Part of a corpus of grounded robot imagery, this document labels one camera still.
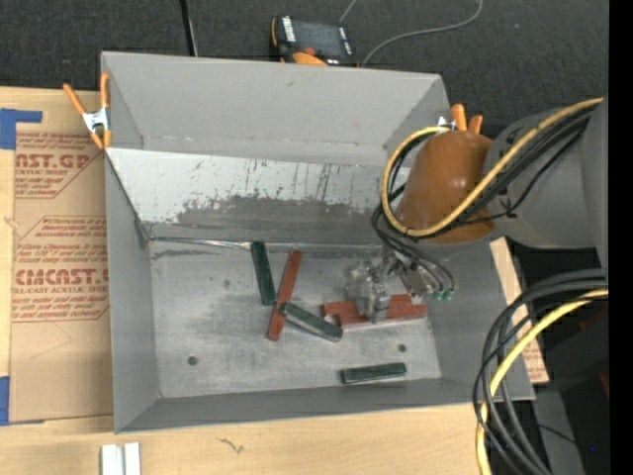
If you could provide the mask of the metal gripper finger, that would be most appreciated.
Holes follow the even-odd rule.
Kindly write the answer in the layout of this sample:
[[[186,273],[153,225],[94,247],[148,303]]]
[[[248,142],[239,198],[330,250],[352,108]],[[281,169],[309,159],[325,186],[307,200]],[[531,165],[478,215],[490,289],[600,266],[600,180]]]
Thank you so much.
[[[362,260],[346,271],[347,298],[364,303],[376,300],[382,293],[382,282],[371,260]]]
[[[381,282],[370,280],[366,286],[365,315],[372,323],[379,323],[387,317],[390,307],[391,294]]]

